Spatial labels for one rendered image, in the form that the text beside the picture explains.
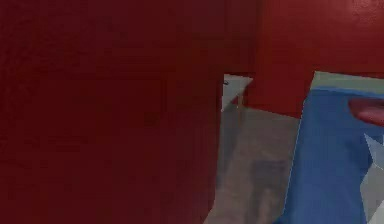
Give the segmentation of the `grey white blanket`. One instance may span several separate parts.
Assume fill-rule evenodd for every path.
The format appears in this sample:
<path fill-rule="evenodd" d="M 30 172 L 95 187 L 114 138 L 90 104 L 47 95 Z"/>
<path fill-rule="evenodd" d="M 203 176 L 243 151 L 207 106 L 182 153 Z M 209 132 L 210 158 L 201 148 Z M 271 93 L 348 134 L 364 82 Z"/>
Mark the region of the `grey white blanket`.
<path fill-rule="evenodd" d="M 384 143 L 364 135 L 372 164 L 360 186 L 367 224 L 384 224 Z"/>

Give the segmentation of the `grey table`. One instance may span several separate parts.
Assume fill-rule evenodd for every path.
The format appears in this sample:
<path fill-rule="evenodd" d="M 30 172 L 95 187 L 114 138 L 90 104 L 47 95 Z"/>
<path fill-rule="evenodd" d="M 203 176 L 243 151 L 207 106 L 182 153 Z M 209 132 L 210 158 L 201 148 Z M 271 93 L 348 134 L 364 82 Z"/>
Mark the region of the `grey table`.
<path fill-rule="evenodd" d="M 225 74 L 222 92 L 222 108 L 225 108 L 238 96 L 242 95 L 246 87 L 253 81 L 250 77 Z"/>

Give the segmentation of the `red pillow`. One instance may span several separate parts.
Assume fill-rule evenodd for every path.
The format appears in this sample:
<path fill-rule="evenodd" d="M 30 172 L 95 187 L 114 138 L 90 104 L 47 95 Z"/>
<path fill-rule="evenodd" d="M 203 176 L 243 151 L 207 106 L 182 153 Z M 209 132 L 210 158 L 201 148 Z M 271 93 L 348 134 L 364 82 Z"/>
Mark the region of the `red pillow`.
<path fill-rule="evenodd" d="M 356 119 L 384 127 L 384 99 L 354 98 L 348 106 Z"/>

